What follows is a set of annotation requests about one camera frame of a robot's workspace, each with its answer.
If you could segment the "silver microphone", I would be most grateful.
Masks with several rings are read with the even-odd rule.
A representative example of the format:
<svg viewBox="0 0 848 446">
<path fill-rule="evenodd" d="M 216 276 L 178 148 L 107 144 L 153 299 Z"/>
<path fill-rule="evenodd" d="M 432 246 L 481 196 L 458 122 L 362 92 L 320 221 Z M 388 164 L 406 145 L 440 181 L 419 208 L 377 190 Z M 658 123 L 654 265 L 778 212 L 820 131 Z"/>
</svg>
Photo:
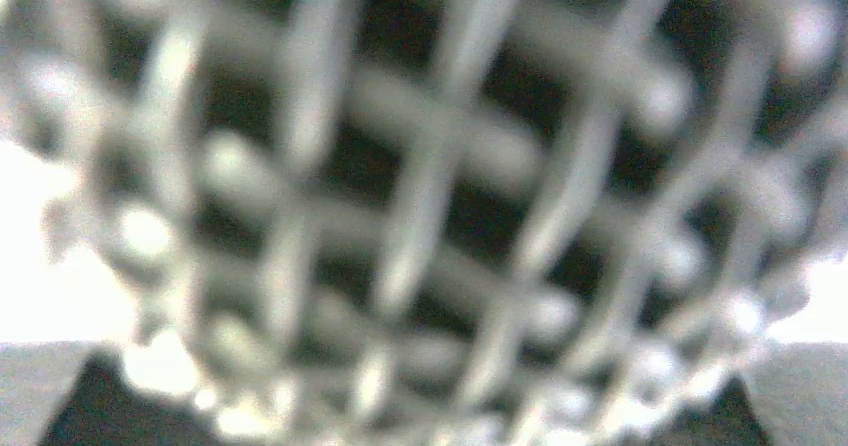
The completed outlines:
<svg viewBox="0 0 848 446">
<path fill-rule="evenodd" d="M 1 345 L 227 445 L 630 445 L 847 249 L 847 0 L 1 0 Z"/>
</svg>

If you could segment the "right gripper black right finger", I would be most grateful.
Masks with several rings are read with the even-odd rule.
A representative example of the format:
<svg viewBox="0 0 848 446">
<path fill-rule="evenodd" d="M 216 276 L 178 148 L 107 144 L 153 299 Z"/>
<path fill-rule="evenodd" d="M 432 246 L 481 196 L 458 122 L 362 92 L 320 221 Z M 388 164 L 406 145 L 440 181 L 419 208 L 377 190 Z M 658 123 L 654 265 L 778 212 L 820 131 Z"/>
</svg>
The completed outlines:
<svg viewBox="0 0 848 446">
<path fill-rule="evenodd" d="M 715 414 L 717 445 L 845 445 L 847 346 L 795 343 L 734 359 L 732 397 Z"/>
</svg>

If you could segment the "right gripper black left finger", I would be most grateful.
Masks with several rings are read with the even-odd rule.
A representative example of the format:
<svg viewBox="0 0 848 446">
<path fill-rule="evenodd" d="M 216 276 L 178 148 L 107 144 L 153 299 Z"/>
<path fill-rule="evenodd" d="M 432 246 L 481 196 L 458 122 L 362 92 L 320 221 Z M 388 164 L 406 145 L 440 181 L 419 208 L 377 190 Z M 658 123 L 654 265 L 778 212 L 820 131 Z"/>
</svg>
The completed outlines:
<svg viewBox="0 0 848 446">
<path fill-rule="evenodd" d="M 130 391 L 89 344 L 1 345 L 3 445 L 217 445 L 187 410 Z"/>
</svg>

